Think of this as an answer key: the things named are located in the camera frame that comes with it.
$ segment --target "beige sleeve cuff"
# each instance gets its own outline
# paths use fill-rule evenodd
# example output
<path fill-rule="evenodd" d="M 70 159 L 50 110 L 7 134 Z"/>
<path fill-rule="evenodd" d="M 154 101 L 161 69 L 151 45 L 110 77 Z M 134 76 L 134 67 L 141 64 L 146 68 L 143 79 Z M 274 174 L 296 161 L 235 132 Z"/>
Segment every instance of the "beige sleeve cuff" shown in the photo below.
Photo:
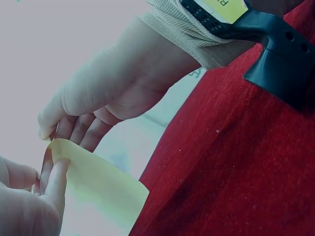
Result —
<path fill-rule="evenodd" d="M 254 45 L 247 41 L 223 40 L 210 34 L 181 6 L 179 0 L 147 0 L 147 3 L 153 7 L 140 16 L 141 20 L 190 54 L 206 70 L 227 66 Z M 268 11 L 283 16 L 281 12 Z"/>

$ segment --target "yellow label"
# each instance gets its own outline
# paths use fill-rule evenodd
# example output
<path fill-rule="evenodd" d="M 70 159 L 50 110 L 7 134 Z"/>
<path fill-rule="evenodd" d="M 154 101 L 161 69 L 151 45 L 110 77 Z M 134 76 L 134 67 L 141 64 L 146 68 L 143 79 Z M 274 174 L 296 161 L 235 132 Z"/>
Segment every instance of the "yellow label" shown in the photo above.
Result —
<path fill-rule="evenodd" d="M 227 23 L 236 22 L 248 8 L 243 0 L 202 0 Z"/>

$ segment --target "red sweater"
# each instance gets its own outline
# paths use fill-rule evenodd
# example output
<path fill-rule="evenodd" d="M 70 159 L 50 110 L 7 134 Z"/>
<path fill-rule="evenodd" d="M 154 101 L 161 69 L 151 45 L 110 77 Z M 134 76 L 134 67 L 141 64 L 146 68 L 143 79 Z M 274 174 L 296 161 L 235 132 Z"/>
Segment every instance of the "red sweater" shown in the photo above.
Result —
<path fill-rule="evenodd" d="M 315 2 L 285 20 L 315 44 Z M 315 83 L 303 112 L 244 81 L 256 46 L 205 74 L 141 181 L 130 236 L 315 236 Z"/>

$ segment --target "sticky note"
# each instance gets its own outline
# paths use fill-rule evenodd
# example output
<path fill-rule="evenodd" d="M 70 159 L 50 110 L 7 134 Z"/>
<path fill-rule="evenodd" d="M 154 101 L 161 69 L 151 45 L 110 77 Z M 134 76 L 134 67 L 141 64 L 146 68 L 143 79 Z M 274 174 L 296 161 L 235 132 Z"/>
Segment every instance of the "sticky note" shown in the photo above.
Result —
<path fill-rule="evenodd" d="M 195 0 L 213 17 L 223 23 L 235 23 L 248 11 L 244 0 Z"/>
<path fill-rule="evenodd" d="M 61 236 L 127 236 L 149 194 L 130 175 L 65 139 L 55 139 L 45 153 L 54 162 L 71 160 L 67 172 Z"/>

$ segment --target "black device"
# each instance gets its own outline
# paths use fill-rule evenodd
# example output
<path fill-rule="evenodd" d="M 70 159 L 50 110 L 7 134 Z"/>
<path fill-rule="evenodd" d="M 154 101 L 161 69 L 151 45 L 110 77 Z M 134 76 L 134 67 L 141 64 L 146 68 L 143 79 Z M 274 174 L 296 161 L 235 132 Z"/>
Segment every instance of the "black device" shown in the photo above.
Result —
<path fill-rule="evenodd" d="M 211 34 L 261 44 L 259 59 L 243 78 L 297 110 L 303 107 L 315 72 L 315 47 L 299 32 L 275 15 L 254 10 L 247 2 L 248 11 L 233 24 L 220 22 L 194 0 L 180 3 Z"/>

